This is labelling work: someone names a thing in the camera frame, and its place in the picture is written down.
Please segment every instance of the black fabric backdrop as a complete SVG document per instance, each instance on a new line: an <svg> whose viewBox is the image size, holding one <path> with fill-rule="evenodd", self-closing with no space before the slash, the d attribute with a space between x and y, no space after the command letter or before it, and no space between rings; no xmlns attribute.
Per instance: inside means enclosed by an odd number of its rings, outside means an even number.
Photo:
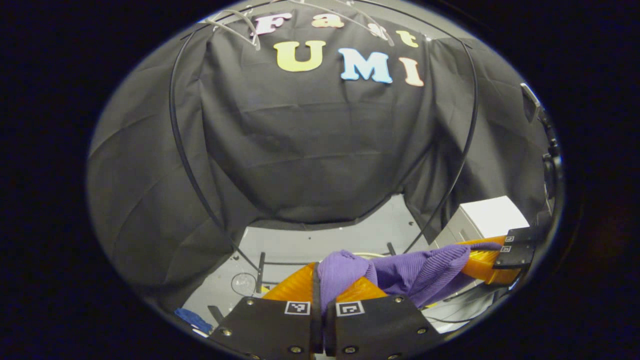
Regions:
<svg viewBox="0 0 640 360"><path fill-rule="evenodd" d="M99 120L87 167L95 230L123 278L165 311L180 307L232 253L222 231L239 243L250 224L291 230L355 224L395 193L404 194L422 227L460 164L473 79L457 40L428 42L376 19L394 37L390 47L349 22L314 28L321 10L291 7L292 19L260 36L260 51L211 26L181 31L131 72ZM242 21L229 26L248 32ZM173 62L196 29L177 71L177 118L195 177L224 229L189 183L169 116ZM402 43L396 30L416 35L419 47ZM326 42L322 64L308 72L280 69L273 44L298 41L296 58L305 60L307 40ZM479 111L448 208L508 195L531 222L543 207L544 132L524 117L517 72L482 43L463 41L476 66ZM388 54L393 83L342 80L341 47L364 58ZM424 87L404 82L400 56L417 60ZM441 229L440 216L427 238Z"/></svg>

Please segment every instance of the purple ribbed fabric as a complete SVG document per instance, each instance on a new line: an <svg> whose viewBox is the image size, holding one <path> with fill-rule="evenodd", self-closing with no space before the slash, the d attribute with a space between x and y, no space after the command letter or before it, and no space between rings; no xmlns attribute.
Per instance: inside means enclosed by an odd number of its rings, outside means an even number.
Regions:
<svg viewBox="0 0 640 360"><path fill-rule="evenodd" d="M460 273L471 250L500 250L497 243L449 245L442 249L411 252L366 260L342 250L332 252L318 266L320 302L327 305L362 276L389 295L407 295L420 307L442 300L474 279Z"/></svg>
<svg viewBox="0 0 640 360"><path fill-rule="evenodd" d="M331 300L363 276L374 284L378 283L378 276L373 264L360 256L341 250L332 252L324 258L318 265L320 303L323 314L325 314Z"/></svg>

